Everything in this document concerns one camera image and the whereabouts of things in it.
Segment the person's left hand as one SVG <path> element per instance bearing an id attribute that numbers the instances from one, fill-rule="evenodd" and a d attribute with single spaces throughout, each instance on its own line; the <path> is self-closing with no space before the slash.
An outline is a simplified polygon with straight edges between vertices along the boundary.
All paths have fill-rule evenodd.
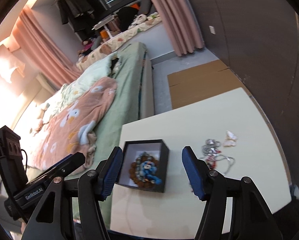
<path id="1" fill-rule="evenodd" d="M 21 234 L 23 235 L 27 224 L 22 219 L 20 219 L 19 221 L 21 222 Z"/>

